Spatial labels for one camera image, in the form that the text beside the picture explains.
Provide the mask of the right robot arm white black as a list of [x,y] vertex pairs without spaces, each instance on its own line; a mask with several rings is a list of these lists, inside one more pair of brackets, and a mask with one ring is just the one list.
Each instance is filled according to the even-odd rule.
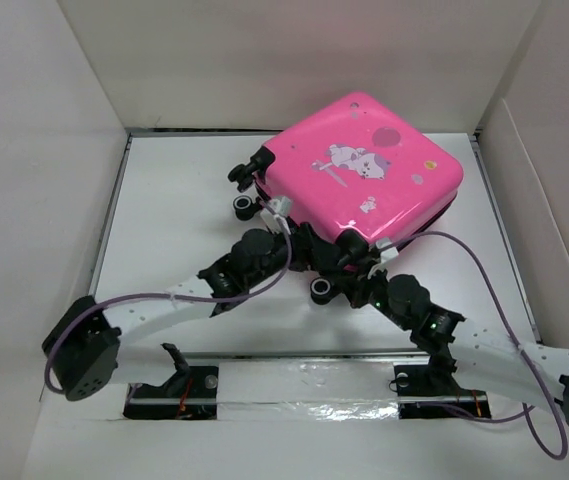
[[434,391],[459,386],[546,411],[557,408],[569,426],[569,349],[514,342],[434,303],[413,275],[351,277],[339,289],[352,307],[370,305],[409,332],[411,342],[434,361],[425,371]]

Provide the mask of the pink hard-shell suitcase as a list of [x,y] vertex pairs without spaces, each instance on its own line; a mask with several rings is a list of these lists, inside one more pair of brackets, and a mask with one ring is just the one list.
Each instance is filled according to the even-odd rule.
[[351,273],[367,275],[377,240],[400,252],[452,204],[462,183],[461,164],[373,97],[355,92],[265,141],[228,179],[255,200],[235,202],[248,219],[276,196],[293,201],[291,230],[309,223],[342,251],[337,272],[318,273],[310,286],[317,304],[342,293]]

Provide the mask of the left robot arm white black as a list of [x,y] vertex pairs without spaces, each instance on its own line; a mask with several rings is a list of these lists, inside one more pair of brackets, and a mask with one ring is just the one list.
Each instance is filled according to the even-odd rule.
[[180,323],[226,313],[279,283],[290,271],[333,270],[342,251],[308,224],[289,232],[250,229],[230,251],[160,292],[74,300],[42,343],[45,387],[69,401],[88,398],[119,367],[118,353]]

